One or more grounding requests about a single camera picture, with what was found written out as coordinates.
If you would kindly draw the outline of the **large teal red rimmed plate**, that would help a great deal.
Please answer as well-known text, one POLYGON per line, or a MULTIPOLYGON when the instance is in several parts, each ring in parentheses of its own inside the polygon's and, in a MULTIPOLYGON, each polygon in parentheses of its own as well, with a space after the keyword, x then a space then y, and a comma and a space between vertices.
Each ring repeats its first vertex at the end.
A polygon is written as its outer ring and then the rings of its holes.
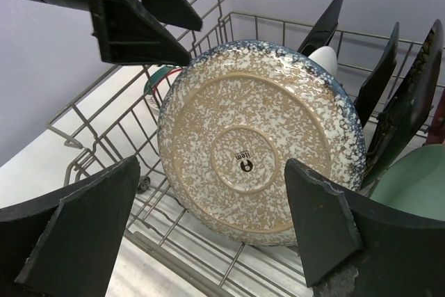
POLYGON ((338 60, 335 50, 329 46, 323 46, 309 55, 309 59, 313 60, 333 77, 337 76, 338 60))

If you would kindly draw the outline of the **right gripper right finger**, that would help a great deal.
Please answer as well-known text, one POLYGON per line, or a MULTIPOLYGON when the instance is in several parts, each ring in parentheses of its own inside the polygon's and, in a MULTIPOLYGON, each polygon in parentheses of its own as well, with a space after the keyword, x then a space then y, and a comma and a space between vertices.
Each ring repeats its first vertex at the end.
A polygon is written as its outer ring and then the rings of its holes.
POLYGON ((284 169, 315 296, 443 296, 444 223, 380 204, 297 159, 284 169))

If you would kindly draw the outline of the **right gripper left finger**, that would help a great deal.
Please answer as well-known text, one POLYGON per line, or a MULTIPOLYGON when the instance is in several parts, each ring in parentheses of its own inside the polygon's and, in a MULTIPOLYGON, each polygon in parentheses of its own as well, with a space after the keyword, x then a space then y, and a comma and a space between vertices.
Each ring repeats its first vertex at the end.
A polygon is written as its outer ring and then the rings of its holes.
POLYGON ((1 209, 2 296, 104 296, 140 179, 130 156, 1 209))

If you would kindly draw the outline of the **black floral square plate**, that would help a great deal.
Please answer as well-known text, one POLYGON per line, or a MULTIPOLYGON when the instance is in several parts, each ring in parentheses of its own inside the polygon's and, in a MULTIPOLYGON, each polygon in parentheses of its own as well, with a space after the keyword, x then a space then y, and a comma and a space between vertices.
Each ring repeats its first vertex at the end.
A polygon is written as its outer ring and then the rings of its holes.
POLYGON ((442 63, 444 28, 436 19, 396 92, 378 116, 362 185, 372 184, 395 161, 429 116, 442 63))

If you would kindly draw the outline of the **teal square plate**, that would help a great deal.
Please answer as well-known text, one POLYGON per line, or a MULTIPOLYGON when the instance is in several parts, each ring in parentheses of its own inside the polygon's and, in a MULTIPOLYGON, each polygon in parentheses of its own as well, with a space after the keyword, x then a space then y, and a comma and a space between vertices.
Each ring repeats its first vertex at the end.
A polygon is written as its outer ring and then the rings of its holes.
POLYGON ((378 64, 360 87, 354 101, 362 128, 365 128, 396 67, 399 30, 400 23, 396 22, 378 64))

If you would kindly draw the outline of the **cream floral square plate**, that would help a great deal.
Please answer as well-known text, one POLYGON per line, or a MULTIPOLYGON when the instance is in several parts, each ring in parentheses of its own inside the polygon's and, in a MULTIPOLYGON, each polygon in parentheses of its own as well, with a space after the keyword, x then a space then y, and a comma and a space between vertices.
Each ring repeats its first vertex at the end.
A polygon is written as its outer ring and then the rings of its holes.
POLYGON ((342 5, 343 0, 331 2, 298 48, 300 54, 309 56, 318 48, 329 45, 339 24, 342 5))

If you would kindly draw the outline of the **grey speckled round plate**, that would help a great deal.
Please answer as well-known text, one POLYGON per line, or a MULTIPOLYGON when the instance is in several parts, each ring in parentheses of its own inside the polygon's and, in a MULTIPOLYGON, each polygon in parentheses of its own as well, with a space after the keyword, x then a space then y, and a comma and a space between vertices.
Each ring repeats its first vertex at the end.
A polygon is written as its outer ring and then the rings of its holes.
POLYGON ((256 246, 296 243, 289 159, 352 191, 366 168, 362 125, 339 82, 306 56, 260 40, 218 45, 184 67, 161 105, 157 143, 189 213, 256 246))

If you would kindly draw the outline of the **light green floral plate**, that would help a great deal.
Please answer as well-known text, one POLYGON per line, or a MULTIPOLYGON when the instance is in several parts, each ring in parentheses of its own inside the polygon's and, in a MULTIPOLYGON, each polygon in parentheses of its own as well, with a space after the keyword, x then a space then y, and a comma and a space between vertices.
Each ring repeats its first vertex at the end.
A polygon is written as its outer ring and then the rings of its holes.
POLYGON ((371 199, 424 218, 444 220, 444 145, 419 147, 380 178, 371 199))

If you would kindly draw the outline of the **small teal red rimmed plate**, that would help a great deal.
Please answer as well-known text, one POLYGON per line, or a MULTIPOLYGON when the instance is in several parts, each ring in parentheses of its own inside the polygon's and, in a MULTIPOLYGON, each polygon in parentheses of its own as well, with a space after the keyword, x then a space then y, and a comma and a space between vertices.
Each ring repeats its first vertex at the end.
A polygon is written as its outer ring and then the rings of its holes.
POLYGON ((181 71, 181 67, 163 65, 150 76, 144 87, 145 99, 149 107, 159 110, 167 92, 181 71))

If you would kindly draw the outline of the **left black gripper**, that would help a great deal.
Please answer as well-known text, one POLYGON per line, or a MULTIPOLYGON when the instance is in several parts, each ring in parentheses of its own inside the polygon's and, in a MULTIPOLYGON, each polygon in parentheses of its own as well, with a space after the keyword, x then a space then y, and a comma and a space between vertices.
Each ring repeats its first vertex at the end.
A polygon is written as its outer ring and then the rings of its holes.
POLYGON ((118 65, 188 65, 189 52, 142 0, 29 0, 90 11, 104 62, 118 65))

